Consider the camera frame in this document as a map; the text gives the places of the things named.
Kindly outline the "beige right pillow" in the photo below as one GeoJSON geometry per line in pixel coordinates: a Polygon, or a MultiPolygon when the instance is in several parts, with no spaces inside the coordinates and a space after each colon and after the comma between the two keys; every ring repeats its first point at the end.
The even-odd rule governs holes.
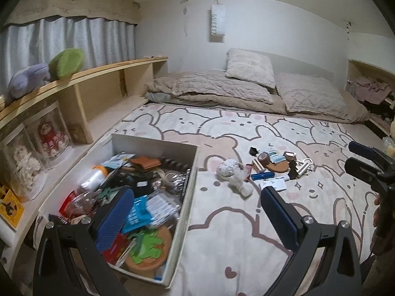
{"type": "Polygon", "coordinates": [[[348,107],[328,79],[310,75],[275,75],[276,91],[290,113],[323,114],[345,119],[348,107]]]}

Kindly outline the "white plastic bag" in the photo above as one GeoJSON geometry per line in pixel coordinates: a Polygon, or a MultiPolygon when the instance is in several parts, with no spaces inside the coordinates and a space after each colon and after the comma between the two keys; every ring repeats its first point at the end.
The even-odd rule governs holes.
{"type": "Polygon", "coordinates": [[[252,195],[253,189],[245,185],[247,171],[245,167],[235,159],[227,159],[216,170],[217,177],[228,183],[228,186],[243,198],[252,195]]]}

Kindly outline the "brown tape roll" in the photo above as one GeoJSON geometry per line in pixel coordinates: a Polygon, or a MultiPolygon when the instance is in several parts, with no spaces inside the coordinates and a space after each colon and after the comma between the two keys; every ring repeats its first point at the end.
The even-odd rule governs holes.
{"type": "Polygon", "coordinates": [[[271,163],[270,155],[267,152],[262,152],[257,156],[257,160],[263,165],[266,166],[271,163]]]}

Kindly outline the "white striped box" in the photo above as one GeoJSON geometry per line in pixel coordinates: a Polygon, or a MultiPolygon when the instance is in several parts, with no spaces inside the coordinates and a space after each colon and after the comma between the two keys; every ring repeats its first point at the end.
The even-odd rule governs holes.
{"type": "Polygon", "coordinates": [[[308,172],[312,165],[313,165],[313,161],[310,158],[305,158],[301,161],[297,161],[296,162],[297,178],[300,178],[303,174],[308,172]]]}

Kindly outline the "small black cup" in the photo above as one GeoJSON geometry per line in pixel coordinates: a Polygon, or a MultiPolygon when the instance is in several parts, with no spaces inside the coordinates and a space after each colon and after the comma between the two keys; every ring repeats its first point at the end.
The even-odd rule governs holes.
{"type": "Polygon", "coordinates": [[[256,156],[258,154],[258,150],[255,147],[250,147],[249,154],[251,156],[256,156]]]}

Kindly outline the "hanging wall sign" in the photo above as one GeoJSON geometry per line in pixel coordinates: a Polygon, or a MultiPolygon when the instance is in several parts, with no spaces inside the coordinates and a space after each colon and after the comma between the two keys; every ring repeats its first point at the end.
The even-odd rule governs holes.
{"type": "Polygon", "coordinates": [[[210,10],[210,41],[222,42],[226,35],[226,6],[214,0],[210,10]]]}

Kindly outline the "red metallic lighter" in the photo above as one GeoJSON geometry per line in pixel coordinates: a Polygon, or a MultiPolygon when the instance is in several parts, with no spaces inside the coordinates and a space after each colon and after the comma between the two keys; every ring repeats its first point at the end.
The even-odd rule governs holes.
{"type": "Polygon", "coordinates": [[[253,166],[252,164],[246,164],[244,166],[244,171],[245,171],[245,178],[244,181],[247,183],[250,180],[250,175],[252,172],[253,166]]]}

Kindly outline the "white remote control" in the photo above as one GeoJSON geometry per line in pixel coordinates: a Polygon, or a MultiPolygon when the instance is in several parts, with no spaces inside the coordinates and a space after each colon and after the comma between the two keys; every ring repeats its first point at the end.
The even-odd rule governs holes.
{"type": "Polygon", "coordinates": [[[260,188],[263,190],[266,187],[273,187],[277,192],[284,191],[287,189],[286,181],[283,178],[274,178],[269,180],[263,180],[260,182],[260,188]]]}

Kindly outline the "wooden shelf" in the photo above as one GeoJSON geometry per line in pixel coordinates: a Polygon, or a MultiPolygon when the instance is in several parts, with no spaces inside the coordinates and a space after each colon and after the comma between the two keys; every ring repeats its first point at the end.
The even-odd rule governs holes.
{"type": "Polygon", "coordinates": [[[390,136],[394,121],[394,74],[350,59],[345,89],[369,112],[365,125],[379,138],[390,136]]]}
{"type": "Polygon", "coordinates": [[[43,201],[95,142],[133,109],[147,102],[147,83],[166,73],[166,57],[134,59],[100,66],[49,83],[1,112],[1,131],[4,132],[12,123],[19,124],[35,110],[40,111],[44,105],[57,101],[66,126],[78,135],[71,155],[48,171],[42,191],[32,201],[26,202],[16,230],[11,230],[5,222],[1,223],[1,232],[7,236],[1,263],[9,275],[13,273],[23,240],[43,201]]]}

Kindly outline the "blue metallic box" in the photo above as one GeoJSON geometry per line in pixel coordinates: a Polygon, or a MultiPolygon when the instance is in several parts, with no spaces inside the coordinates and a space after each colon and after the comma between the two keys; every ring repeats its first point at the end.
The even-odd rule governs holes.
{"type": "Polygon", "coordinates": [[[273,172],[260,172],[260,173],[257,173],[257,174],[252,174],[252,175],[250,176],[250,178],[251,178],[253,181],[256,181],[256,180],[266,180],[266,179],[274,178],[274,177],[275,177],[275,173],[273,173],[273,172]]]}

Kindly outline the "beige striped small box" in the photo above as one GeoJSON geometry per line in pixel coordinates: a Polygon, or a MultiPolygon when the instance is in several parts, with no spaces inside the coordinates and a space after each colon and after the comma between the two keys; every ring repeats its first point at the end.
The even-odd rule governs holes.
{"type": "Polygon", "coordinates": [[[260,163],[257,158],[252,160],[252,165],[257,173],[261,173],[266,170],[266,168],[260,163]]]}

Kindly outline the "white shoe box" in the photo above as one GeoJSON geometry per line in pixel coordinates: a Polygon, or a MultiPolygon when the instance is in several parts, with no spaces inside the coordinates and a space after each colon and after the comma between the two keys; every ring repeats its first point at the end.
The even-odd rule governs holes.
{"type": "Polygon", "coordinates": [[[34,293],[125,295],[119,275],[170,287],[185,244],[198,151],[121,134],[97,143],[39,208],[34,293]]]}

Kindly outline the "round cork coaster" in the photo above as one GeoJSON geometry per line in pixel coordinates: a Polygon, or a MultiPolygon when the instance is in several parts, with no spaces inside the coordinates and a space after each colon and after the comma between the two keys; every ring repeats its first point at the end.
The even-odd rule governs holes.
{"type": "Polygon", "coordinates": [[[274,173],[286,173],[289,169],[289,162],[286,160],[277,163],[269,162],[265,167],[267,170],[274,173]]]}

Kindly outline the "black square cup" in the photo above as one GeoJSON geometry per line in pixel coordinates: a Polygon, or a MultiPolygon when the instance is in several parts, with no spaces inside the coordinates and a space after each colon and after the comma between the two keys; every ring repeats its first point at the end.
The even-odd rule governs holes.
{"type": "Polygon", "coordinates": [[[296,160],[291,160],[289,162],[289,168],[296,168],[297,167],[297,161],[296,160]]]}

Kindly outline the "grey curtain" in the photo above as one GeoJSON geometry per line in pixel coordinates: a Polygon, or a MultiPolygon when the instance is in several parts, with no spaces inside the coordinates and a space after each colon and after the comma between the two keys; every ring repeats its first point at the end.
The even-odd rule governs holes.
{"type": "Polygon", "coordinates": [[[49,63],[69,48],[83,50],[83,68],[135,59],[135,0],[20,0],[1,26],[1,93],[12,76],[49,63]]]}

